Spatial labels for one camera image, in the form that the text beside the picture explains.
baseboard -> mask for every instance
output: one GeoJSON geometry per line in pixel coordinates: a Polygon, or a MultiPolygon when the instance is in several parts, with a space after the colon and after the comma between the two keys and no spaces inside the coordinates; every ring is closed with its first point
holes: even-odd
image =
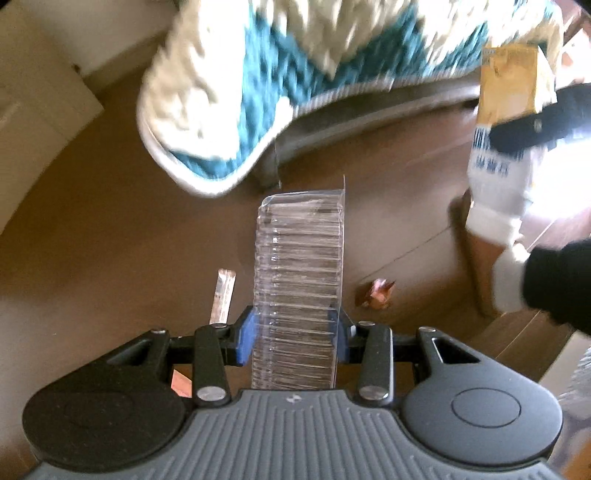
{"type": "Polygon", "coordinates": [[[150,37],[109,60],[102,67],[86,75],[83,80],[95,95],[139,68],[147,68],[159,46],[166,40],[166,32],[150,37]]]}

metal screw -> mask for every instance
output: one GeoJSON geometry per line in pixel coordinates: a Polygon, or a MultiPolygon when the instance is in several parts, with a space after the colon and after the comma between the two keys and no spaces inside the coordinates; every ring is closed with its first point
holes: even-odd
{"type": "Polygon", "coordinates": [[[366,385],[359,389],[359,395],[364,400],[383,400],[388,396],[388,390],[377,385],[366,385]]]}
{"type": "Polygon", "coordinates": [[[203,401],[219,401],[226,398],[226,391],[222,387],[210,385],[197,390],[197,396],[203,401]]]}

black sleeve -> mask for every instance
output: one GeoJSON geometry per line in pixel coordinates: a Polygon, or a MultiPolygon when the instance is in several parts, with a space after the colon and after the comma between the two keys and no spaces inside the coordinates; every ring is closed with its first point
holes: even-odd
{"type": "Polygon", "coordinates": [[[523,297],[530,307],[591,335],[591,238],[562,250],[534,248],[525,263],[523,297]]]}

white wall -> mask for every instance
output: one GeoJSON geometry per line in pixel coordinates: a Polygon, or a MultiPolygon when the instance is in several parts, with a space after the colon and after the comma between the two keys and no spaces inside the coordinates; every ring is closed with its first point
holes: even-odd
{"type": "Polygon", "coordinates": [[[86,76],[123,51],[167,30],[170,0],[21,0],[66,59],[86,76]]]}

teal and cream blanket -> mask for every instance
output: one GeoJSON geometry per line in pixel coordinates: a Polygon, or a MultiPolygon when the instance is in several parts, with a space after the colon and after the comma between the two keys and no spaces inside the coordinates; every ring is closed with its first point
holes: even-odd
{"type": "Polygon", "coordinates": [[[538,44],[556,71],[562,38],[548,0],[186,0],[145,75],[139,131],[177,183],[218,196],[298,116],[461,76],[485,45],[538,44]]]}

